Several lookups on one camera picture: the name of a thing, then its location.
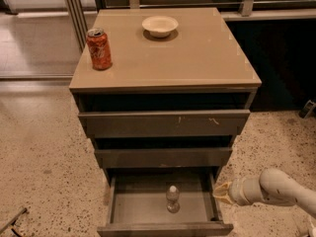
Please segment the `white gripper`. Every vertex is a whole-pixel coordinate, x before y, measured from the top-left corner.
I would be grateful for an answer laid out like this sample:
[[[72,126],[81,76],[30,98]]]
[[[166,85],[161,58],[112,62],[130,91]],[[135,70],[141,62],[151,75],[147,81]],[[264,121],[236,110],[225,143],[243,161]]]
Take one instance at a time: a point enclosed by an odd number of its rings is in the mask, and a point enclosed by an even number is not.
[[[263,200],[258,178],[238,178],[225,182],[213,191],[215,198],[227,204],[251,205]]]

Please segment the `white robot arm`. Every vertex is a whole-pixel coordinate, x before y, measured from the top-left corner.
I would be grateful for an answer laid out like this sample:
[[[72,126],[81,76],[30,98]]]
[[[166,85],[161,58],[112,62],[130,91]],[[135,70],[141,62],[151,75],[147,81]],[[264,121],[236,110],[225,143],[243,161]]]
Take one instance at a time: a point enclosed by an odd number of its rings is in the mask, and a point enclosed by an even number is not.
[[[316,192],[298,184],[279,169],[266,169],[258,177],[237,178],[213,190],[213,196],[240,206],[260,202],[277,206],[297,205],[316,217]]]

